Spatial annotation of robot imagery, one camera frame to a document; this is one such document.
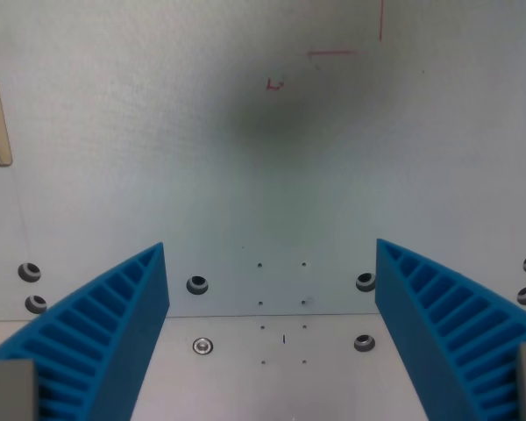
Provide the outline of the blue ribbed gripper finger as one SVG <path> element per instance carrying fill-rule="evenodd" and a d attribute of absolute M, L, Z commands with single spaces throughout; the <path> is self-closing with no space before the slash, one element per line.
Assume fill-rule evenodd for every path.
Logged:
<path fill-rule="evenodd" d="M 375 303 L 430 420 L 517 420 L 526 310 L 378 239 Z"/>
<path fill-rule="evenodd" d="M 35 363 L 40 420 L 129 420 L 169 305 L 157 243 L 11 335 L 0 361 Z"/>

